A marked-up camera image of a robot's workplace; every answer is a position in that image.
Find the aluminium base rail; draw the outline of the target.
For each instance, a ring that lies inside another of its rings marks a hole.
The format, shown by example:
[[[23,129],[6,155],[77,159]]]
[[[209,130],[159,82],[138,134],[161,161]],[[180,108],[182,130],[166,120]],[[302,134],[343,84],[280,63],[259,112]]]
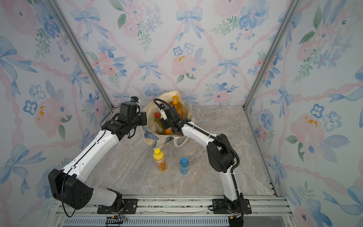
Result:
[[[126,195],[127,207],[121,216],[86,206],[74,211],[60,207],[51,227],[228,227],[234,224],[230,214],[214,213],[211,206],[222,206],[217,195]],[[246,227],[296,227],[297,222],[286,198],[256,195],[245,196],[248,214]]]

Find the small blue bottle front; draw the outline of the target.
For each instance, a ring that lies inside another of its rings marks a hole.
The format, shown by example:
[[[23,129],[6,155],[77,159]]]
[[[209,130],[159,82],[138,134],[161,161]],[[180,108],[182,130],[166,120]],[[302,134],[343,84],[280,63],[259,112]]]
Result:
[[[189,172],[189,161],[186,157],[183,157],[180,161],[180,172],[182,175],[186,175]]]

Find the orange pump soap bottle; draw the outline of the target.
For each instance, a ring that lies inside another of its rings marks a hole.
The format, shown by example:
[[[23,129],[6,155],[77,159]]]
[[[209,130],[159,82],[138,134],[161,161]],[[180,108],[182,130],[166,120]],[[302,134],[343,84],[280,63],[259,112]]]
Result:
[[[178,114],[180,115],[180,117],[183,117],[183,106],[182,104],[179,102],[179,98],[178,96],[173,96],[173,101],[171,102],[171,104],[176,108]]]

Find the cream canvas shopping bag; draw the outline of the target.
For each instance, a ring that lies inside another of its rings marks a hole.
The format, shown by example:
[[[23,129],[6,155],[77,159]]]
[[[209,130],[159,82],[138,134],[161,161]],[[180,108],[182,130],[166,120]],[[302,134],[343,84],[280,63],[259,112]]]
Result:
[[[183,118],[188,118],[194,121],[194,117],[192,114],[192,108],[189,106],[183,99],[179,91],[171,91],[164,93],[158,96],[159,99],[166,101],[167,103],[171,103],[173,101],[173,96],[178,96],[179,102],[183,106]],[[154,122],[154,113],[159,111],[158,106],[151,101],[148,105],[146,105],[143,109],[143,112],[147,114],[147,125],[142,126],[142,133],[144,135],[144,142],[149,145],[152,149],[162,149],[168,142],[173,141],[175,147],[183,146],[188,139],[181,134],[174,134],[172,135],[159,135],[156,133],[156,127]]]

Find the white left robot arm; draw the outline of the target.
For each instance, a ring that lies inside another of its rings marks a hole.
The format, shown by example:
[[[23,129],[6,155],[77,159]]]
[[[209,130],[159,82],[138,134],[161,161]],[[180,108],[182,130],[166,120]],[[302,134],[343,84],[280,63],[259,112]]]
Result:
[[[147,124],[147,115],[141,112],[124,121],[116,114],[102,127],[93,141],[63,169],[52,170],[48,175],[53,198],[63,205],[80,210],[85,206],[103,206],[117,213],[125,207],[123,195],[112,189],[96,189],[86,185],[86,180],[102,157],[123,137],[131,138],[138,126]]]

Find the green soap bottle red cap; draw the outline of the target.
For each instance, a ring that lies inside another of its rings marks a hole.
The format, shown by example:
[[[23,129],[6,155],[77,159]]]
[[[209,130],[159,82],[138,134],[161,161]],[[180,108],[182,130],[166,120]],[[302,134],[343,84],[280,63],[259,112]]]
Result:
[[[161,124],[161,115],[158,112],[154,113],[154,122],[156,127],[156,133],[159,135],[166,135],[165,129],[163,128]]]

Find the aluminium corner post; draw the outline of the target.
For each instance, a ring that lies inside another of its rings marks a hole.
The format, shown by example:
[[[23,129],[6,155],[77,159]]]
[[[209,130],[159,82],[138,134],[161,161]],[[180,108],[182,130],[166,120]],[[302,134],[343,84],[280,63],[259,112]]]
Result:
[[[82,66],[84,67],[86,72],[89,74],[89,77],[92,80],[95,88],[99,91],[101,98],[105,101],[106,106],[111,109],[113,107],[113,104],[112,104],[110,98],[108,97],[104,87],[102,86],[100,79],[95,74],[90,61],[88,60],[79,41],[77,40],[76,35],[73,32],[73,30],[71,29],[62,10],[60,9],[59,4],[57,3],[57,1],[53,1],[53,0],[45,1],[45,3],[48,5],[51,13],[54,14],[55,19],[59,23],[61,29],[64,31],[67,38],[69,39],[70,45],[72,46],[73,50],[76,52],[76,56],[80,60]]]
[[[267,51],[267,56],[265,58],[265,61],[262,64],[261,69],[260,69],[259,73],[257,74],[254,83],[252,84],[250,92],[248,93],[247,99],[243,105],[244,111],[246,111],[249,108],[249,105],[252,103],[253,96],[254,96],[255,92],[257,91],[260,82],[263,80],[263,77],[264,77],[270,63],[272,62],[278,48],[280,47],[280,43],[284,36],[284,33],[287,31],[288,26],[291,25],[291,21],[292,21],[293,17],[295,16],[296,10],[299,7],[300,3],[301,3],[301,1],[299,1],[299,0],[293,0],[293,1],[291,1],[289,7],[287,8],[285,16],[283,17],[283,21],[277,30],[276,37],[274,38],[269,50]]]

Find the aluminium corner post right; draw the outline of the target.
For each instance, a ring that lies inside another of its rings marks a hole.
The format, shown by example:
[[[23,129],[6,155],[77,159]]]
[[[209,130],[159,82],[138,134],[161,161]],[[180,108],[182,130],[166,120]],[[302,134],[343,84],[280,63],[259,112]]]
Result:
[[[288,26],[291,25],[291,21],[292,21],[293,17],[295,16],[296,10],[299,7],[300,3],[301,3],[301,1],[299,1],[299,0],[293,0],[293,1],[291,1],[289,7],[287,8],[285,16],[283,17],[283,21],[277,30],[276,37],[274,38],[269,50],[267,51],[267,56],[265,58],[265,61],[262,64],[261,69],[260,69],[259,73],[257,74],[254,83],[252,84],[250,92],[248,93],[247,99],[243,105],[244,111],[246,111],[249,108],[249,105],[252,103],[253,96],[254,96],[255,92],[257,91],[260,82],[263,80],[263,77],[264,77],[270,63],[272,62],[278,48],[280,47],[280,43],[284,36],[284,33],[287,31]]]

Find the orange bottle yellow cap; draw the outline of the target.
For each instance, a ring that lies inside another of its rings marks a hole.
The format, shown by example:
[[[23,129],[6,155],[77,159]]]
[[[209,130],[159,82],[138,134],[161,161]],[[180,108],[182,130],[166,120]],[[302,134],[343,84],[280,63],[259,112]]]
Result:
[[[157,164],[158,169],[161,172],[166,171],[167,166],[166,166],[166,161],[165,161],[165,156],[162,150],[156,148],[154,150],[154,154],[153,154],[153,158]]]
[[[172,130],[171,127],[169,127],[168,129],[165,129],[165,134],[166,135],[172,135],[172,133],[173,133],[173,130]]]

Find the aluminium corner post left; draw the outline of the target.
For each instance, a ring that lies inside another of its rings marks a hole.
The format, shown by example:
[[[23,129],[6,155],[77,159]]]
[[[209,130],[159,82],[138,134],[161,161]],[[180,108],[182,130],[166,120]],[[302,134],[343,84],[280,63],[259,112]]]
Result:
[[[86,72],[89,74],[89,77],[92,80],[95,88],[99,91],[101,98],[105,101],[106,106],[111,109],[113,107],[113,104],[112,104],[110,98],[108,97],[104,87],[102,86],[100,79],[95,74],[90,61],[88,60],[79,41],[77,40],[76,35],[73,32],[73,30],[71,29],[62,10],[60,9],[59,4],[57,3],[57,1],[53,1],[53,0],[45,1],[45,3],[48,5],[51,13],[54,14],[55,19],[59,23],[61,29],[64,31],[67,38],[69,39],[70,45],[72,46],[73,50],[76,52],[76,56],[80,60],[82,66],[84,67]]]

